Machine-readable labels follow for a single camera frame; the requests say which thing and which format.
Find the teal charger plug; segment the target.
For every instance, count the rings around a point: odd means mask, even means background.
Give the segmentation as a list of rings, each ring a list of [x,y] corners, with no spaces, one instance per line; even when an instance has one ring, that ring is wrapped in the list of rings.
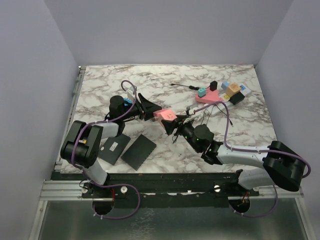
[[[205,95],[207,94],[207,90],[206,90],[206,88],[199,88],[198,90],[197,90],[197,96],[199,97],[199,98],[202,98],[202,97],[204,97]]]

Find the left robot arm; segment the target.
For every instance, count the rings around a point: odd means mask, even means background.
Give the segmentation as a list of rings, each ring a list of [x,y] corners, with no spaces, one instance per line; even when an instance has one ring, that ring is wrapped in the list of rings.
[[[104,120],[85,123],[76,120],[72,123],[60,149],[60,157],[82,171],[87,179],[95,182],[93,191],[97,196],[106,197],[111,186],[106,182],[108,173],[97,160],[102,139],[119,136],[125,128],[125,120],[131,117],[147,121],[161,106],[147,100],[141,93],[132,99],[120,95],[109,100],[109,113]]]

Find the small black charger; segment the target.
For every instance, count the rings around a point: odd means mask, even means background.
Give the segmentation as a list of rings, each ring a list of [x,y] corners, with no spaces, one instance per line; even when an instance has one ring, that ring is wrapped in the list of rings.
[[[210,89],[210,91],[216,91],[217,90],[217,88],[218,88],[218,82],[217,81],[212,81],[211,83],[210,83],[210,85],[209,85],[209,89]]]

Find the blue plug adapter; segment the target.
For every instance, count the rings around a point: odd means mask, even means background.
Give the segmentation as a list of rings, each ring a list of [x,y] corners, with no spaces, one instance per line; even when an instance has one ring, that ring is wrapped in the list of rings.
[[[132,101],[127,99],[127,98],[124,98],[123,99],[123,104],[126,108],[130,108],[132,106]]]

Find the white power strip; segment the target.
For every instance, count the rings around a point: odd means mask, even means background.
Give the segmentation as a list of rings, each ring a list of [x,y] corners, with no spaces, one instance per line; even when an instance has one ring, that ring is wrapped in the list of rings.
[[[242,94],[245,96],[245,98],[251,93],[251,89],[250,88],[248,88],[246,85],[244,85],[244,84],[241,84],[241,85],[239,85],[240,87],[241,87],[241,91],[240,92],[242,92]],[[219,101],[220,102],[224,102],[225,104],[226,104],[226,106],[227,107],[230,107],[230,106],[235,106],[235,105],[233,105],[231,102],[229,102],[229,99],[230,99],[230,97],[226,94],[226,91],[222,91],[222,93],[219,93],[219,91],[218,91],[218,95],[219,95]]]

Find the pink triangular power strip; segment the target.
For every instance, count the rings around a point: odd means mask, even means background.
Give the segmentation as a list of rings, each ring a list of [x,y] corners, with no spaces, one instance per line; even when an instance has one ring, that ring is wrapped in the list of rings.
[[[220,100],[219,92],[215,91],[207,91],[206,95],[203,97],[199,97],[197,94],[194,97],[195,101],[198,103],[210,104],[212,102],[217,102]]]

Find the pink square plug adapter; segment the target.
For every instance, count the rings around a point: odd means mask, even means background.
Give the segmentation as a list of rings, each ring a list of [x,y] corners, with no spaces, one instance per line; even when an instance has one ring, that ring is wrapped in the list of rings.
[[[153,121],[153,122],[158,121],[159,116],[161,115],[161,112],[162,112],[162,111],[163,111],[163,109],[157,110],[157,111],[153,112],[153,118],[152,118],[152,121]]]

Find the pink cube socket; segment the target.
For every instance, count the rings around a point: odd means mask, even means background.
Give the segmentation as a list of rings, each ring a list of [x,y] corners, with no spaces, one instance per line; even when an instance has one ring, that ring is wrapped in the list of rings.
[[[171,109],[164,109],[159,116],[162,120],[166,121],[173,121],[177,118],[176,114]]]

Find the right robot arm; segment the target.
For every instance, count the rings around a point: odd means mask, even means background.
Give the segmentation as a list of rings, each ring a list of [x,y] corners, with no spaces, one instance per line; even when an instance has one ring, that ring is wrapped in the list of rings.
[[[160,122],[168,135],[184,137],[210,165],[251,166],[252,170],[241,170],[238,178],[230,182],[229,189],[236,196],[256,187],[271,185],[290,192],[300,189],[307,164],[280,141],[272,141],[263,147],[228,146],[215,141],[214,133],[205,124],[194,127],[193,122],[187,121],[184,115]]]

